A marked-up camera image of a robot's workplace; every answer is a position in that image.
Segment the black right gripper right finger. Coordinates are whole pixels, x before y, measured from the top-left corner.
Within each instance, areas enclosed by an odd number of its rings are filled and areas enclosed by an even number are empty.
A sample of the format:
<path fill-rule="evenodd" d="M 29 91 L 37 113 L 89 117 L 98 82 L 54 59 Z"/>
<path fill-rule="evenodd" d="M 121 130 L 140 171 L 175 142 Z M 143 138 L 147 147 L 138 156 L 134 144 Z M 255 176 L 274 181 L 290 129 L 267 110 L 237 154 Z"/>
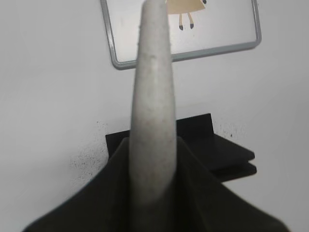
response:
<path fill-rule="evenodd" d="M 177 232 L 287 232 L 279 219 L 224 186 L 177 138 Z"/>

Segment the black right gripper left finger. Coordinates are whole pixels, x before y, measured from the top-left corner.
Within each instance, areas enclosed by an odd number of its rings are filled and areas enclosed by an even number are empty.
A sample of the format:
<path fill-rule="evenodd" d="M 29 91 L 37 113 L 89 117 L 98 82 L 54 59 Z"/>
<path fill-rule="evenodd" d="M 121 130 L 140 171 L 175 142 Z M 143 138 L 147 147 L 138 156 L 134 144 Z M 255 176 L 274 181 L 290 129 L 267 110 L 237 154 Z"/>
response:
<path fill-rule="evenodd" d="M 129 231 L 128 145 L 124 138 L 106 166 L 79 192 L 41 216 L 26 232 Z"/>

